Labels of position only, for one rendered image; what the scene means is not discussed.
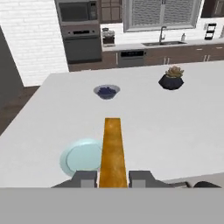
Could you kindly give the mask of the brown wall cupboard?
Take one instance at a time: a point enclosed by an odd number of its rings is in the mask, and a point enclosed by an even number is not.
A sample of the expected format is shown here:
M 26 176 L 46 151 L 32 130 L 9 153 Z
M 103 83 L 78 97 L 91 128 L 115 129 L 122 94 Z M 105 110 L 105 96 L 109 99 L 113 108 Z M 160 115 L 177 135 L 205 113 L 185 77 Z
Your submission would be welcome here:
M 123 21 L 123 0 L 99 0 L 102 24 L 115 24 Z

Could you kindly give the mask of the black coffee machine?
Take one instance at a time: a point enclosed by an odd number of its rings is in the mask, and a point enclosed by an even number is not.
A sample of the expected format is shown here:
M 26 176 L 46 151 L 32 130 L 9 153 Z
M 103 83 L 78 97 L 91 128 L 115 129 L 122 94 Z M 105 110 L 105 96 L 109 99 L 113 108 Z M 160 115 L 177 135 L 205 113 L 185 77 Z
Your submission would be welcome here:
M 104 46 L 114 46 L 115 45 L 115 32 L 111 31 L 109 28 L 105 27 L 102 29 L 102 44 Z

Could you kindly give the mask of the pale blue plate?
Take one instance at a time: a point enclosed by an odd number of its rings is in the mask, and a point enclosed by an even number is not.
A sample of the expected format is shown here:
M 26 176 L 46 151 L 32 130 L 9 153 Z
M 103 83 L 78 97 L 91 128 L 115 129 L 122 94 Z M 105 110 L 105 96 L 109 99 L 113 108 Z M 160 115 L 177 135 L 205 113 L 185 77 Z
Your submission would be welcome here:
M 61 170 L 72 177 L 77 171 L 97 171 L 101 167 L 102 141 L 83 138 L 68 146 L 60 155 Z

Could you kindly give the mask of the grey bowl with blue contents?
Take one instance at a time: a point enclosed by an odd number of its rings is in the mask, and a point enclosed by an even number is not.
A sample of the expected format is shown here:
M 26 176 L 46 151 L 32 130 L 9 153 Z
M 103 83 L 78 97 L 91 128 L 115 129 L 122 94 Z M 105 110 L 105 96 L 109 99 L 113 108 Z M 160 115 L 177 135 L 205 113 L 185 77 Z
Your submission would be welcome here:
M 94 93 L 103 100 L 113 99 L 120 92 L 120 88 L 116 85 L 100 85 L 94 88 Z

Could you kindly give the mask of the grey wall oven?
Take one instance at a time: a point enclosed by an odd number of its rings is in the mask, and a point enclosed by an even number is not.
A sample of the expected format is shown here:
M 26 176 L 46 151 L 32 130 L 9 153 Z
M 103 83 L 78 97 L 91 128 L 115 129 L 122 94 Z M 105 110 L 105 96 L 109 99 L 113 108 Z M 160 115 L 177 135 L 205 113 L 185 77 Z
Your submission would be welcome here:
M 102 41 L 98 24 L 62 26 L 61 35 L 68 64 L 102 60 Z

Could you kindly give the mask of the sink with tap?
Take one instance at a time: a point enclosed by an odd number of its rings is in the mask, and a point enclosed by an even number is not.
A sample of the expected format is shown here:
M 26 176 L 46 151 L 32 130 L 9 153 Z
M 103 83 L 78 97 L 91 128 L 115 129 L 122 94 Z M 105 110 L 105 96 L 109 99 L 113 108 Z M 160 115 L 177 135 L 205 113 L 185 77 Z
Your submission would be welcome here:
M 159 40 L 158 42 L 151 42 L 151 43 L 142 43 L 144 46 L 172 46 L 172 45 L 180 45 L 186 44 L 185 41 L 173 40 L 173 41 L 165 41 L 165 35 L 163 31 L 167 28 L 167 26 L 163 25 L 160 29 Z

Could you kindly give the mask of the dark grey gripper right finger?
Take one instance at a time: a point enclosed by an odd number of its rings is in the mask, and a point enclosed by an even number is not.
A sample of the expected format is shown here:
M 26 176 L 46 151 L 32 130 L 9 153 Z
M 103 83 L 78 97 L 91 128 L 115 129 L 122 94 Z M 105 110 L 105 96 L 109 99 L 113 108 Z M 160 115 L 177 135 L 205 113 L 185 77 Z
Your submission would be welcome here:
M 165 183 L 154 178 L 150 171 L 129 171 L 130 188 L 177 188 L 187 187 L 186 182 Z

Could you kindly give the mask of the brown base cupboards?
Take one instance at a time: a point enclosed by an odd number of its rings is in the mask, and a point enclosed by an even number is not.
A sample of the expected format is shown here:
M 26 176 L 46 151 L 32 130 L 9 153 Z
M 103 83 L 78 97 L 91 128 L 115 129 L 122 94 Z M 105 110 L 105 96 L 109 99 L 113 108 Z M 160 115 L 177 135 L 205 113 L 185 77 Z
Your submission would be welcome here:
M 143 66 L 224 60 L 224 43 L 210 45 L 173 45 L 170 47 L 163 46 L 137 50 L 145 51 Z M 89 69 L 118 68 L 119 52 L 103 52 L 100 62 L 70 64 L 68 69 L 70 72 L 74 72 Z

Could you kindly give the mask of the grey microwave oven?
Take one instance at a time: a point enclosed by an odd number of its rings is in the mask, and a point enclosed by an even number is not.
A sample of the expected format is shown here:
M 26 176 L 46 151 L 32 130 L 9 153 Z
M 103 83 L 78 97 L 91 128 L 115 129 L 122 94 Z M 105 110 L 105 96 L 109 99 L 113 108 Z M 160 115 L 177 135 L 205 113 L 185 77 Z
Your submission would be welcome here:
M 61 25 L 98 24 L 97 0 L 54 0 Z

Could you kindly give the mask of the grey framed window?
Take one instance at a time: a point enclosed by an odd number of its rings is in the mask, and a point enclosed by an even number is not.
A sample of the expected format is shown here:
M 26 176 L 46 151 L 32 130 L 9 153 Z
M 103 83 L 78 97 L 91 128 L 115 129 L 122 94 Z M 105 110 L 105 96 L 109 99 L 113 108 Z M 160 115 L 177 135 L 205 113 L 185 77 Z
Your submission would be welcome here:
M 201 0 L 123 0 L 123 31 L 159 31 L 196 27 Z

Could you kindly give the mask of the black and white stand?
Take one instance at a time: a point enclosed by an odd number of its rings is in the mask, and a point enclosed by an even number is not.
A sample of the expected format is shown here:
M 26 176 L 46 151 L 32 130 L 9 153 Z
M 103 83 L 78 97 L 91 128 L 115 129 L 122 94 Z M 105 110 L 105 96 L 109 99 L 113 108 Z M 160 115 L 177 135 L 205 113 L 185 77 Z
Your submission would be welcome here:
M 206 30 L 204 40 L 212 40 L 214 37 L 216 23 L 205 24 L 204 29 Z

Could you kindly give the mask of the black round object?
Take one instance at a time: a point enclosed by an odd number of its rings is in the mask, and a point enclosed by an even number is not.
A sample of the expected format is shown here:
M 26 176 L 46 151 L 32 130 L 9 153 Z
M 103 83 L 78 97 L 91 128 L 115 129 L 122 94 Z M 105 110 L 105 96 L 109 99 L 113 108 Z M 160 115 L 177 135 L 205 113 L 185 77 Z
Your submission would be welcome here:
M 211 182 L 207 182 L 207 181 L 199 181 L 197 182 L 193 188 L 221 188 L 219 185 L 216 185 L 214 183 Z

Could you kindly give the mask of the succulent in black pot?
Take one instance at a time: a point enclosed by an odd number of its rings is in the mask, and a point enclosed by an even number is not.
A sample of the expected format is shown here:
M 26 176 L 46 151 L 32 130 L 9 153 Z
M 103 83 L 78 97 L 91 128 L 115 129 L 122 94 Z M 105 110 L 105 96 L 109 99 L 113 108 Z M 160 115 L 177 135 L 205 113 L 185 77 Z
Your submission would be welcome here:
M 179 66 L 172 66 L 165 72 L 158 84 L 166 90 L 177 90 L 184 84 L 183 72 Z

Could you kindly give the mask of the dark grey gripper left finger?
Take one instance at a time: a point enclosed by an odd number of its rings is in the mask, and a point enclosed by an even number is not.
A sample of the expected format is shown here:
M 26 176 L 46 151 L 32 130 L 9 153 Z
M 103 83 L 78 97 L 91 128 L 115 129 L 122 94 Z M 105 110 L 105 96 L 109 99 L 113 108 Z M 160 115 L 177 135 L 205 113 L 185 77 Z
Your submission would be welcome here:
M 97 171 L 77 171 L 69 180 L 54 187 L 64 188 L 96 188 Z

